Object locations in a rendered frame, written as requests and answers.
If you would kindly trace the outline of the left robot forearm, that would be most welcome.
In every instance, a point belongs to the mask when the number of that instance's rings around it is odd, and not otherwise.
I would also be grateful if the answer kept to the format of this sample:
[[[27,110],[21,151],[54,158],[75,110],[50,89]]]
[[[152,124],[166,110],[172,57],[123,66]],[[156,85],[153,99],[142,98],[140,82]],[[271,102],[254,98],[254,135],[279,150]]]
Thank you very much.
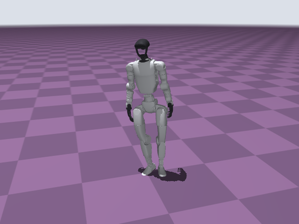
[[[170,91],[170,87],[169,87],[168,83],[167,83],[167,89],[168,90],[163,91],[164,96],[165,96],[165,100],[167,102],[167,105],[168,105],[168,103],[171,103],[173,105],[173,100],[172,100],[172,97],[171,97],[171,91]]]

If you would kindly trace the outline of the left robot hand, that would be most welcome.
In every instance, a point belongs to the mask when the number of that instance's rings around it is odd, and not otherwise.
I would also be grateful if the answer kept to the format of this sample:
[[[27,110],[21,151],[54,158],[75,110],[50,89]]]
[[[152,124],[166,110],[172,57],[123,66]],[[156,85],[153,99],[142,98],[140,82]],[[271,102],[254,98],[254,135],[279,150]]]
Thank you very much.
[[[173,105],[171,103],[168,103],[168,107],[170,108],[170,111],[168,111],[168,116],[167,118],[170,118],[172,116],[172,112],[173,112]]]

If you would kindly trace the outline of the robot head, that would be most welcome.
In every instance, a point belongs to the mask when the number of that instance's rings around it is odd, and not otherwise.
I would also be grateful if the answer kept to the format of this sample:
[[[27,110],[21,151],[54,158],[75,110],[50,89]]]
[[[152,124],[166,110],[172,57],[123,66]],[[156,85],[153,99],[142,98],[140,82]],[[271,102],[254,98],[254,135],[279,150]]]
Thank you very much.
[[[149,60],[146,60],[146,58],[148,58],[147,56],[147,51],[148,51],[148,46],[150,45],[149,41],[146,39],[140,39],[135,43],[135,49],[136,49],[136,53],[137,55],[141,58],[141,60],[139,60],[139,62],[147,62]],[[138,53],[138,49],[145,49],[145,54],[139,54]],[[149,58],[148,58],[149,59]]]

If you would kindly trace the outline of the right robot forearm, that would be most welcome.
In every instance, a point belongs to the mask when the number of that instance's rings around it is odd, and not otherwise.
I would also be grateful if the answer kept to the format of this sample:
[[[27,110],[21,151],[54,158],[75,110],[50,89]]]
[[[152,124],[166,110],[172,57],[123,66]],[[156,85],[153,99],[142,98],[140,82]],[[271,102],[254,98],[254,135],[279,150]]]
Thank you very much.
[[[134,91],[128,90],[127,88],[126,88],[126,90],[127,90],[126,107],[128,104],[131,104],[131,106],[132,106]]]

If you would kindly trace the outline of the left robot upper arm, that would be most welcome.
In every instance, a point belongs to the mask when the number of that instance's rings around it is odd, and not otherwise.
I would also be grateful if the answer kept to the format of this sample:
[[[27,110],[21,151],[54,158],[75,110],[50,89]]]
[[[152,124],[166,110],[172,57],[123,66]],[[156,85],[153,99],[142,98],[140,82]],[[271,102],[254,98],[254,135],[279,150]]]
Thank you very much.
[[[166,65],[164,62],[162,61],[155,61],[154,62],[154,66],[156,68],[157,71],[159,71],[159,76],[161,79],[161,84],[160,84],[160,88],[161,90],[168,90],[167,89],[167,74],[166,74]]]

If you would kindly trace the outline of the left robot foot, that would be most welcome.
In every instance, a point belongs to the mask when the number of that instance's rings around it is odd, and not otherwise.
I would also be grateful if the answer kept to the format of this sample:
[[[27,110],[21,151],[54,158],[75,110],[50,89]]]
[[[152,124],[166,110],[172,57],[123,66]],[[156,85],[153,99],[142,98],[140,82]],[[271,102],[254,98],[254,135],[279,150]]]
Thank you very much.
[[[158,166],[158,174],[160,177],[166,176],[166,171],[165,171],[164,167],[162,167],[162,165],[160,166],[160,168]]]

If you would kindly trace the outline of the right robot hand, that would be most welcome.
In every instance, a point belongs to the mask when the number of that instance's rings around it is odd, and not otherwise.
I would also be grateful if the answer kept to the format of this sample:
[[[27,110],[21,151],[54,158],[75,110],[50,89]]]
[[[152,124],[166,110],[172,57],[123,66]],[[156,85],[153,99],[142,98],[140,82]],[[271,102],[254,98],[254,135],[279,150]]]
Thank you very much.
[[[128,113],[130,121],[134,122],[133,118],[131,117],[131,111],[130,111],[132,109],[131,104],[128,104],[126,109],[127,109],[127,113]]]

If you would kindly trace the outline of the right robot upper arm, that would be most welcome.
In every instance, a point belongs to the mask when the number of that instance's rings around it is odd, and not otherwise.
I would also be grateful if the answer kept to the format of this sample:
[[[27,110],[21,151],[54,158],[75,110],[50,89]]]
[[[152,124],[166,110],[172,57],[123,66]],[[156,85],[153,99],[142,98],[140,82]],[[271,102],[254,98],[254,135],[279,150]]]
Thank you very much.
[[[130,62],[126,66],[127,78],[128,78],[128,83],[126,85],[126,88],[128,90],[134,90],[135,89],[135,82],[134,82],[135,76],[134,76],[134,72],[133,72],[133,63],[134,62]]]

